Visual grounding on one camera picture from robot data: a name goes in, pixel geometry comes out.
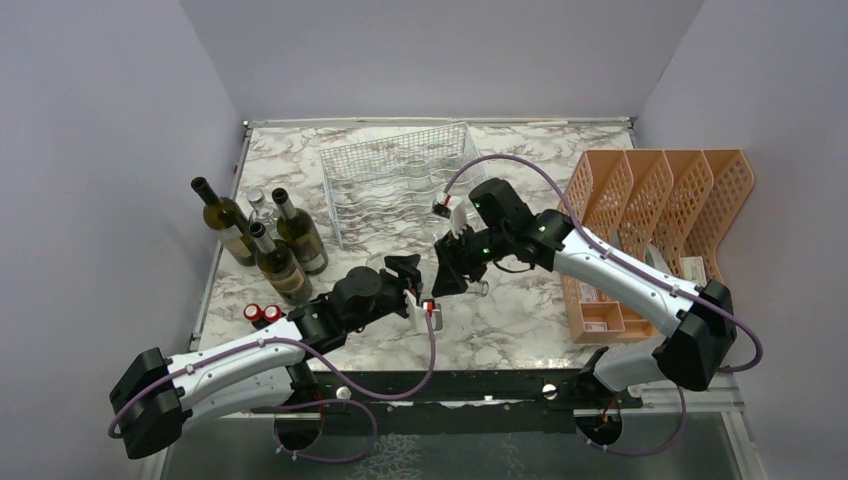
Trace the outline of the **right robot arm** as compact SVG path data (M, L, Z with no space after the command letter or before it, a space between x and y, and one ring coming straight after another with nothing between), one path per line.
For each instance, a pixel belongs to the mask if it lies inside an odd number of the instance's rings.
M513 256L593 286L658 332L596 352L576 383L585 404L600 407L632 385L662 380L691 391L707 389L736 340L735 326L721 313L732 305L727 287L717 281L701 287L656 270L578 228L558 210L534 213L502 179L476 186L468 202L484 229L468 225L464 202L447 193L432 205L434 214L451 222L450 232L434 244L434 296L466 292L488 264Z

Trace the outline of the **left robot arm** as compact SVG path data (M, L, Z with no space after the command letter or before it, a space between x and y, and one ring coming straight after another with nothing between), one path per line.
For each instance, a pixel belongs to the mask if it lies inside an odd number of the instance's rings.
M422 296L419 256L390 256L385 268L351 269L332 290L256 332L205 351L166 357L158 348L138 354L109 394L112 439L130 459L172 445L184 429L240 410L284 404L298 411L317 404L307 362L324 365L350 333L390 315L409 319L430 338L441 310Z

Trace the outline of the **clear glass bottle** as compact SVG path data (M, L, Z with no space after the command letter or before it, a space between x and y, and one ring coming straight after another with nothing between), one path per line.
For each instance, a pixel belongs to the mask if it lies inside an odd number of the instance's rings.
M367 259L366 266L372 268L375 271L379 271L380 269L387 269L385 258L388 256L409 256L409 253L391 251L381 251L378 253L374 253ZM422 295L425 298L436 298L436 295L432 293L432 289L435 284L438 271L437 261L429 259L427 257L422 257L417 265L417 269L421 272L422 277ZM477 297L485 297L489 294L489 290L490 286L486 280L481 280L480 282L468 281L467 290L464 292L464 294Z

